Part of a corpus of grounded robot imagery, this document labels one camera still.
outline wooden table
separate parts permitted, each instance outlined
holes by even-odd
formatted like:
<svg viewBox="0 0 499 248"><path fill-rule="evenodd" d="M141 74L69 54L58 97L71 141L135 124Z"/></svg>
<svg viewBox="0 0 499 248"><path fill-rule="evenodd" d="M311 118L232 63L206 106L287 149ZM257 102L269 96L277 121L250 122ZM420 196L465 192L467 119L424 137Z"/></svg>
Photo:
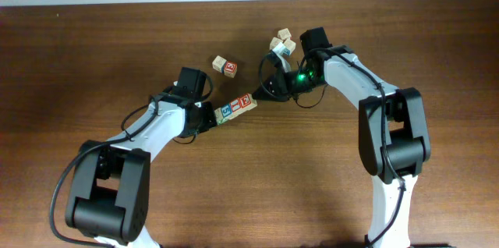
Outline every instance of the wooden table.
<svg viewBox="0 0 499 248"><path fill-rule="evenodd" d="M277 30L324 27L379 77L423 95L432 157L412 198L413 243L499 243L499 0L303 0L0 9L0 243L67 247L48 226L80 144L106 140L183 66L214 80L216 107L257 86ZM222 55L235 79L216 73ZM290 58L303 56L301 48ZM320 91L305 95L312 104ZM166 246L362 242L372 185L357 112L336 90L304 110L258 108L154 161L147 227ZM59 229L69 191L56 211Z"/></svg>

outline brown tabletop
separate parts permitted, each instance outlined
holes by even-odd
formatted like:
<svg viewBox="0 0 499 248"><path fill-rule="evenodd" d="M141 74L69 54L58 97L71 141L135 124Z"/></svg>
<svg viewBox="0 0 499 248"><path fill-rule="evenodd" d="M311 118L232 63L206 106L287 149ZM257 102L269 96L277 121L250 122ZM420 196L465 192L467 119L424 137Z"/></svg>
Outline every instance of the brown tabletop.
<svg viewBox="0 0 499 248"><path fill-rule="evenodd" d="M64 167L106 140L183 66L214 80L216 107L253 92L277 30L324 27L379 77L423 95L432 157L412 197L413 243L499 243L499 0L302 0L0 9L0 243L66 247L48 226ZM216 55L235 79L211 68ZM298 48L292 67L303 56ZM312 104L320 91L304 95ZM335 89L305 110L257 108L169 143L151 166L147 227L166 246L362 242L372 185L357 112ZM58 228L69 192L59 198Z"/></svg>

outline wooden surface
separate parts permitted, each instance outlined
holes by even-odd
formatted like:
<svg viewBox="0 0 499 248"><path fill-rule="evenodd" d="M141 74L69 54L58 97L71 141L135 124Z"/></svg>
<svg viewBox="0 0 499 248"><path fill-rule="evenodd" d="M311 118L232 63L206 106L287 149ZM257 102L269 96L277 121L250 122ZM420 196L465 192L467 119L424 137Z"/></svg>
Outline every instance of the wooden surface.
<svg viewBox="0 0 499 248"><path fill-rule="evenodd" d="M499 243L499 0L305 0L0 9L0 243L66 247L48 227L55 183L80 144L106 140L182 66L219 107L257 88L277 30L325 27L379 77L423 95L432 157L412 198L413 243ZM211 68L237 62L235 79ZM290 59L301 59L301 48ZM315 91L303 97L312 104ZM154 161L147 227L168 246L361 242L372 185L357 113L334 89L304 110L258 108L169 143ZM59 229L69 184L57 206Z"/></svg>

